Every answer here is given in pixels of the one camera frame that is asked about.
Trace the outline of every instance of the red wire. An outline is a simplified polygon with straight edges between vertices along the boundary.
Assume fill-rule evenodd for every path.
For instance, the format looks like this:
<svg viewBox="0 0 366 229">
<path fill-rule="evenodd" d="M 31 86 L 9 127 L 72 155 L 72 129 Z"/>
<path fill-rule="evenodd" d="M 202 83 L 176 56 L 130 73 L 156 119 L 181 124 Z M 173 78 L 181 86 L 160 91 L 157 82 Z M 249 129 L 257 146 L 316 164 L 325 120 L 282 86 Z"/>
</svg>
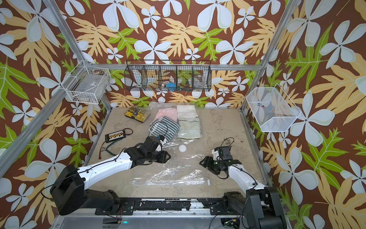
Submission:
<svg viewBox="0 0 366 229">
<path fill-rule="evenodd" d="M 120 213 L 122 211 L 122 209 L 121 210 L 119 210 L 119 212 L 116 214 L 116 220 L 118 220 L 118 214 Z"/>
</svg>

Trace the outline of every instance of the striped towel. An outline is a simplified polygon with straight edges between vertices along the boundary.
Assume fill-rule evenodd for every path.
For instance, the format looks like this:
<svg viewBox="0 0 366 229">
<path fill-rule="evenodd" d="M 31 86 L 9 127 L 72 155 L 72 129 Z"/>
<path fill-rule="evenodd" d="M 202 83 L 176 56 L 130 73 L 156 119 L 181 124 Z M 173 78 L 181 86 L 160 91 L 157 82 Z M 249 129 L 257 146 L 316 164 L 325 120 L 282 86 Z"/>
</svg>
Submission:
<svg viewBox="0 0 366 229">
<path fill-rule="evenodd" d="M 173 136 L 179 131 L 178 123 L 170 120 L 169 118 L 163 116 L 150 124 L 150 136 L 165 135 L 167 142 L 173 139 Z"/>
</svg>

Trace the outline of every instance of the black cable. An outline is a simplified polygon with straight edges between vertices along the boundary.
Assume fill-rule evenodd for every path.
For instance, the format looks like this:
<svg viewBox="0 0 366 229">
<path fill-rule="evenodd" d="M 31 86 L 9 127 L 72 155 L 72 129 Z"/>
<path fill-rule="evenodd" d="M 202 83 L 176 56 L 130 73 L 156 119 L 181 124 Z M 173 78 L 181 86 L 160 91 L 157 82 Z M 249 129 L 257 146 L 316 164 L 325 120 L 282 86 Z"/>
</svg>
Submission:
<svg viewBox="0 0 366 229">
<path fill-rule="evenodd" d="M 167 130 L 165 131 L 165 134 L 163 135 L 163 137 L 165 137 L 165 135 L 167 134 L 167 132 L 168 132 L 168 125 L 165 123 L 165 122 L 162 122 L 162 121 L 157 121 L 156 123 L 158 123 L 158 122 L 161 122 L 161 123 L 164 123 L 166 126 L 167 126 Z"/>
<path fill-rule="evenodd" d="M 230 145 L 227 145 L 227 146 L 231 146 L 231 144 L 233 144 L 233 142 L 235 141 L 235 139 L 234 139 L 233 137 L 228 137 L 228 138 L 224 139 L 224 140 L 223 140 L 223 142 L 221 142 L 221 146 L 220 146 L 220 147 L 222 147 L 222 146 L 223 146 L 223 143 L 224 143 L 226 140 L 230 139 L 230 138 L 232 138 L 232 142 L 230 143 Z"/>
<path fill-rule="evenodd" d="M 217 176 L 218 178 L 222 179 L 222 180 L 226 180 L 227 178 L 229 178 L 229 174 L 226 174 L 226 177 L 225 177 L 225 178 L 221 178 L 221 177 L 219 177 L 219 175 L 218 175 L 218 174 L 216 174 L 216 176 Z"/>
<path fill-rule="evenodd" d="M 152 162 L 150 162 L 149 164 L 142 164 L 142 165 L 151 165 L 152 164 Z"/>
<path fill-rule="evenodd" d="M 131 131 L 131 133 L 130 133 L 130 134 L 126 134 L 126 133 L 124 132 L 124 130 L 130 130 L 130 131 Z M 123 132 L 123 135 L 128 136 L 128 135 L 133 134 L 133 132 L 134 132 L 134 131 L 133 131 L 131 128 L 124 128 L 124 129 L 122 130 L 122 132 Z"/>
<path fill-rule="evenodd" d="M 254 189 L 257 185 L 258 185 L 258 183 L 257 183 L 257 181 L 255 180 L 255 178 L 252 176 L 252 175 L 250 175 L 249 173 L 247 173 L 246 171 L 244 171 L 243 169 L 239 169 L 240 171 L 242 171 L 242 172 L 244 172 L 244 173 L 246 173 L 246 174 L 248 174 L 253 180 L 254 180 L 254 183 L 255 183 L 255 185 L 254 185 L 254 187 L 253 188 L 251 188 L 251 189 Z"/>
<path fill-rule="evenodd" d="M 82 172 L 79 172 L 79 173 L 76 173 L 76 174 L 73 174 L 73 175 L 71 175 L 71 176 L 68 176 L 68 177 L 66 177 L 66 178 L 64 178 L 64 179 L 62 179 L 62 180 L 60 180 L 60 181 L 58 181 L 58 182 L 53 183 L 52 185 L 49 185 L 49 186 L 47 186 L 47 187 L 42 188 L 42 189 L 41 189 L 41 195 L 42 195 L 44 198 L 46 198 L 46 199 L 49 199 L 49 200 L 53 201 L 53 199 L 52 199 L 52 198 L 48 198 L 47 196 L 45 196 L 45 195 L 42 193 L 42 191 L 43 191 L 43 190 L 45 190 L 46 188 L 49 188 L 49 187 L 51 187 L 51 186 L 53 186 L 53 185 L 55 185 L 55 184 L 60 183 L 61 181 L 64 181 L 64 180 L 66 180 L 66 179 L 68 179 L 68 178 L 71 178 L 71 177 L 74 177 L 74 176 L 76 176 L 76 175 L 78 175 L 78 174 L 80 174 L 80 173 L 83 173 L 83 172 L 86 172 L 86 170 L 85 170 L 85 171 L 82 171 Z"/>
<path fill-rule="evenodd" d="M 89 169 L 86 169 L 86 170 L 84 170 L 84 171 L 82 171 L 82 172 L 79 172 L 79 173 L 75 173 L 75 174 L 73 174 L 73 175 L 71 175 L 71 176 L 68 176 L 68 177 L 63 178 L 62 180 L 60 180 L 60 181 L 58 181 L 58 182 L 53 183 L 52 185 L 49 185 L 49 186 L 47 186 L 47 187 L 44 187 L 44 188 L 42 188 L 42 189 L 41 189 L 41 195 L 42 195 L 44 198 L 46 198 L 46 199 L 49 199 L 49 200 L 53 201 L 53 199 L 52 199 L 52 198 L 48 198 L 47 196 L 45 196 L 45 195 L 42 193 L 42 191 L 43 191 L 43 190 L 45 190 L 46 188 L 49 188 L 49 187 L 51 187 L 51 186 L 53 186 L 53 185 L 55 185 L 55 184 L 60 183 L 61 181 L 64 181 L 64 180 L 66 180 L 66 179 L 68 179 L 68 178 L 71 178 L 71 177 L 74 177 L 74 176 L 76 176 L 76 175 L 79 175 L 80 173 L 84 173 L 84 172 L 88 173 L 88 172 L 89 172 L 89 170 L 91 170 L 91 169 L 92 169 L 92 168 L 94 168 L 94 167 L 97 167 L 98 165 L 102 165 L 102 164 L 105 164 L 105 163 L 108 163 L 108 162 L 113 162 L 113 161 L 115 162 L 115 161 L 117 161 L 117 158 L 118 158 L 118 157 L 116 157 L 116 159 L 109 160 L 109 161 L 102 162 L 102 163 L 100 163 L 100 164 L 94 165 L 94 166 L 92 166 L 92 167 L 91 167 L 91 168 L 89 168 Z"/>
<path fill-rule="evenodd" d="M 114 217 L 113 217 L 113 216 L 107 215 L 107 214 L 105 214 L 105 213 L 103 213 L 103 215 L 109 216 L 109 217 L 111 217 L 111 218 L 113 218 L 113 219 L 114 219 Z"/>
<path fill-rule="evenodd" d="M 206 205 L 206 206 L 203 206 L 203 207 L 214 207 L 214 206 L 218 206 L 218 205 L 220 205 L 220 204 L 222 204 L 223 202 L 221 201 L 221 202 L 218 202 L 218 203 L 216 203 L 216 204 L 212 204 L 212 205 Z"/>
<path fill-rule="evenodd" d="M 212 221 L 214 220 L 214 218 L 216 218 L 216 216 L 218 216 L 218 214 L 217 214 L 217 215 L 215 215 L 215 217 L 213 217 L 213 218 L 212 218 L 212 220 L 211 220 L 211 222 L 210 222 L 210 225 L 208 226 L 208 229 L 210 229 L 211 224 L 212 224 Z"/>
<path fill-rule="evenodd" d="M 243 227 L 244 228 L 246 228 L 246 229 L 250 229 L 250 228 L 252 228 L 252 227 L 246 227 L 246 226 L 244 226 L 244 223 L 243 223 L 243 214 L 244 214 L 244 208 L 243 208 L 243 210 L 242 210 L 242 225 L 243 225 Z"/>
</svg>

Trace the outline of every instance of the white mesh basket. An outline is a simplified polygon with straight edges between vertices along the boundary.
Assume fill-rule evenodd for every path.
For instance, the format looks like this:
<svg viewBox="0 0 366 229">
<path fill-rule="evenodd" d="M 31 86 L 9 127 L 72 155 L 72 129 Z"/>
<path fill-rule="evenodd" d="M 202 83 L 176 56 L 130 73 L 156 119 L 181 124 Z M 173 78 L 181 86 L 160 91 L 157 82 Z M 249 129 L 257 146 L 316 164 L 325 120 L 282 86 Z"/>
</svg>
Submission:
<svg viewBox="0 0 366 229">
<path fill-rule="evenodd" d="M 285 132 L 296 121 L 301 111 L 291 108 L 285 98 L 291 99 L 280 87 L 254 88 L 246 100 L 262 132 Z"/>
<path fill-rule="evenodd" d="M 73 80 L 65 91 L 72 102 L 99 104 L 111 74 L 108 69 L 79 63 L 70 77 Z"/>
</svg>

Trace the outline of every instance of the pink towel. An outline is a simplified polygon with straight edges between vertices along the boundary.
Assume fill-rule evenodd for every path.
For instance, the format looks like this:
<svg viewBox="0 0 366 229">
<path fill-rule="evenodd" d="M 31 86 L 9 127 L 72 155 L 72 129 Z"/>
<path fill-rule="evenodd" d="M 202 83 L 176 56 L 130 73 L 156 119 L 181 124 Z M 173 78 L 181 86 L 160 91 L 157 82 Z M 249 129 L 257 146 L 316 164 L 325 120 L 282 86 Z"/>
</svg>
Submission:
<svg viewBox="0 0 366 229">
<path fill-rule="evenodd" d="M 178 119 L 177 109 L 175 109 L 175 108 L 159 109 L 154 120 L 157 120 L 163 116 L 169 118 L 170 120 L 172 120 L 174 122 L 177 122 L 177 119 Z"/>
</svg>

